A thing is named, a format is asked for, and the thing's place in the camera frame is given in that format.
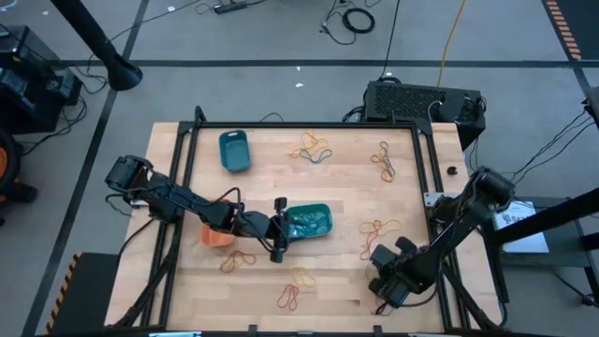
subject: wooden tabletop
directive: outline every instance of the wooden tabletop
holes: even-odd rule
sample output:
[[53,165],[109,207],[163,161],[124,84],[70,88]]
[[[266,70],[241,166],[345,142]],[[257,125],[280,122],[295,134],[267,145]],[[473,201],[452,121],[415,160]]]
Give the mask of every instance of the wooden tabletop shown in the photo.
[[[168,173],[177,124],[155,124],[146,157],[157,171]],[[354,331],[368,332],[381,325],[385,332],[443,331],[439,301],[417,308],[401,308],[390,316],[372,315],[376,299],[368,290],[374,270],[359,258],[366,235],[358,227],[375,219],[397,219],[389,225],[397,231],[381,236],[394,249],[399,236],[416,244],[429,242],[410,131],[400,129],[315,129],[325,138],[333,156],[316,165],[290,154],[301,146],[305,129],[245,129],[252,166],[244,173],[231,174],[220,163],[218,137],[228,129],[201,129],[191,189],[211,199],[238,186],[246,210],[273,215],[273,201],[287,197],[288,206],[325,203],[332,212],[333,230],[319,239],[291,244],[281,264],[269,261],[268,253],[255,239],[236,238],[224,248],[200,242],[201,223],[187,212],[183,240],[173,287],[168,328],[170,330],[247,330],[257,324],[260,331]],[[433,125],[433,134],[447,192],[460,192],[468,180],[456,127]],[[392,183],[384,182],[381,169],[370,157],[379,142],[389,145],[389,158],[397,170]],[[186,148],[180,164],[178,183],[183,178]],[[426,141],[421,147],[431,178]],[[455,166],[458,175],[445,174]],[[131,235],[148,219],[147,210],[133,212],[127,230]],[[126,248],[118,270],[106,323],[114,323],[135,301],[148,281],[158,225],[147,228]],[[241,265],[231,273],[219,270],[234,250],[256,255],[256,264]],[[464,285],[480,307],[496,323],[501,321],[497,295],[481,238],[473,232],[457,249]],[[285,285],[292,283],[292,269],[304,268],[316,286],[299,286],[297,310],[277,306]],[[452,320],[459,325],[458,311],[448,286]],[[432,292],[410,294],[407,303],[426,299]],[[152,322],[157,322],[162,286],[156,291]]]

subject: concrete floor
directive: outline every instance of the concrete floor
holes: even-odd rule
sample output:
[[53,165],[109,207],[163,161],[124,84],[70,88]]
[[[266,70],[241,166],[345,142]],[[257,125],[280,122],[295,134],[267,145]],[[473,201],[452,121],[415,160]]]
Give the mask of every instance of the concrete floor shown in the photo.
[[[10,1],[0,0],[0,6],[5,2]],[[134,22],[140,5],[148,19],[166,12],[168,6],[189,2],[83,1],[109,37]],[[440,60],[459,5],[460,0],[402,0],[390,58]],[[142,69],[143,81],[131,91],[115,94],[105,89],[84,95],[89,106],[86,119],[68,136],[49,140],[23,159],[23,179],[37,186],[40,194],[33,204],[2,210],[7,219],[0,228],[3,335],[23,332],[96,126],[106,122],[105,117],[109,117],[106,130],[89,180],[79,189],[82,199],[38,333],[43,331],[70,257],[80,251],[114,254],[124,241],[127,218],[104,203],[109,190],[103,179],[118,155],[143,155],[154,122],[190,120],[195,105],[201,105],[211,121],[255,121],[275,111],[287,121],[340,121],[360,103],[365,86],[380,75],[381,67],[334,65],[343,60],[383,60],[394,6],[393,1],[383,1],[372,8],[376,28],[358,36],[353,46],[336,45],[318,33],[330,1],[269,0],[223,16],[211,12],[198,16],[191,6],[142,25],[132,60],[239,60],[241,64],[199,67],[153,62],[155,66]],[[16,7],[0,12],[0,22],[29,25],[63,59],[86,60],[91,53],[48,0],[20,0]],[[340,27],[338,21],[331,21],[331,30],[339,38],[350,38]],[[128,33],[115,40],[119,51],[127,39]],[[499,171],[518,169],[581,111],[584,94],[574,71],[550,66],[566,61],[567,56],[540,0],[469,1],[447,58],[512,62],[445,71],[444,86],[480,90],[489,101],[488,127],[480,139],[480,164]],[[242,66],[244,60],[298,61],[293,66],[271,62],[272,66],[250,67]],[[301,60],[333,61],[329,63],[332,66],[303,66]],[[519,61],[546,63],[524,67]],[[404,83],[436,83],[438,67],[406,64],[387,71]],[[100,67],[92,69],[93,73],[102,71]],[[599,69],[587,68],[584,74],[591,85],[599,85]],[[93,80],[86,82],[97,85]],[[599,185],[593,165],[599,161],[594,146],[598,140],[597,130],[589,128],[562,155],[529,173],[518,185],[518,194],[568,197]],[[588,218],[582,223],[586,232],[594,232],[597,220]],[[512,299],[507,305],[508,328],[567,336],[588,336],[599,329],[596,309],[579,306],[577,297],[548,271],[505,270]],[[560,272],[589,292],[582,271]]]

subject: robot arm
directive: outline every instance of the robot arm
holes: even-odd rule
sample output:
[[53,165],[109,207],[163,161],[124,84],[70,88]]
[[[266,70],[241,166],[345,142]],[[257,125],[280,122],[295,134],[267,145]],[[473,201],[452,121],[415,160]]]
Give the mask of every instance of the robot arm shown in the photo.
[[[395,254],[384,245],[377,245],[371,256],[379,277],[369,289],[393,308],[402,306],[410,292],[420,294],[439,279],[441,272],[451,272],[443,263],[447,255],[479,225],[487,225],[497,212],[507,209],[514,197],[514,185],[489,168],[480,168],[455,197],[437,199],[428,213],[431,224],[448,224],[431,244],[416,247],[409,239],[400,237],[395,245],[402,250]],[[480,314],[474,300],[455,277],[448,279],[459,296],[471,304],[473,315]],[[481,322],[491,326],[487,319]]]
[[[256,238],[270,252],[270,260],[280,263],[289,245],[286,198],[274,202],[276,214],[269,218],[261,212],[246,212],[240,201],[239,188],[230,189],[214,201],[177,185],[162,173],[155,172],[148,160],[128,155],[119,157],[105,179],[110,189],[122,194],[125,202],[144,200],[150,215],[160,221],[180,220],[185,209],[197,214],[211,230],[244,238]],[[224,200],[231,192],[237,192],[237,202]]]

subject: white label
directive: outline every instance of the white label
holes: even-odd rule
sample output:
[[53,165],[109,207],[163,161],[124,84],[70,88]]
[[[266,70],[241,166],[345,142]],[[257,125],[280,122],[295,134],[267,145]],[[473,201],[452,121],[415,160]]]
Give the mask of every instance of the white label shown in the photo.
[[[508,227],[535,214],[534,205],[530,201],[514,201],[507,210],[495,215],[495,226],[497,229]],[[504,244],[507,253],[549,253],[545,235],[536,233],[530,237]]]

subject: teal container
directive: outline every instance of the teal container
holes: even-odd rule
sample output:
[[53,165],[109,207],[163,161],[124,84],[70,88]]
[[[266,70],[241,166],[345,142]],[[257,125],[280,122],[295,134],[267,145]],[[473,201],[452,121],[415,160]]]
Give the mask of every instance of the teal container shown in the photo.
[[325,204],[295,206],[287,209],[289,239],[308,239],[329,234],[333,228],[330,208]]
[[250,149],[247,135],[242,130],[228,131],[218,138],[221,164],[229,172],[243,172],[250,168]]

